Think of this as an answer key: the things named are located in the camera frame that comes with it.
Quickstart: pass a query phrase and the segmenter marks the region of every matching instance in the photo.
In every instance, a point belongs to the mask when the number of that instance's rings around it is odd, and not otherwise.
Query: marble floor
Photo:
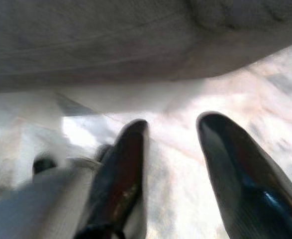
[[[228,238],[195,128],[222,112],[244,127],[292,181],[292,46],[208,79],[107,84],[0,94],[0,186],[32,175],[34,157],[94,157],[129,121],[150,124],[149,239]]]

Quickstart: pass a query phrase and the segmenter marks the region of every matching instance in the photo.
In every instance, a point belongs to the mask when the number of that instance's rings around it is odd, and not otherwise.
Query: white marble floor
[[[292,46],[216,78],[107,84],[0,94],[0,186],[31,178],[34,157],[93,157],[129,121],[150,124],[149,239],[228,238],[195,121],[222,112],[243,126],[292,180]]]

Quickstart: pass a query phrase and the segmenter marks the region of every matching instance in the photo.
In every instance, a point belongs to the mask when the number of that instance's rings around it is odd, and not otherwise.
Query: floor
[[[129,121],[150,124],[149,239],[225,239],[195,121],[222,112],[244,127],[292,180],[292,46],[227,75],[0,94],[0,186],[31,178],[50,150],[93,157]]]

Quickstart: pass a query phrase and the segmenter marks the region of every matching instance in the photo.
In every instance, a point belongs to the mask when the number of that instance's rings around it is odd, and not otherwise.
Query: gray fabric
[[[0,239],[72,239],[93,172],[52,169],[0,201]]]
[[[216,76],[292,44],[292,0],[0,0],[0,90]]]

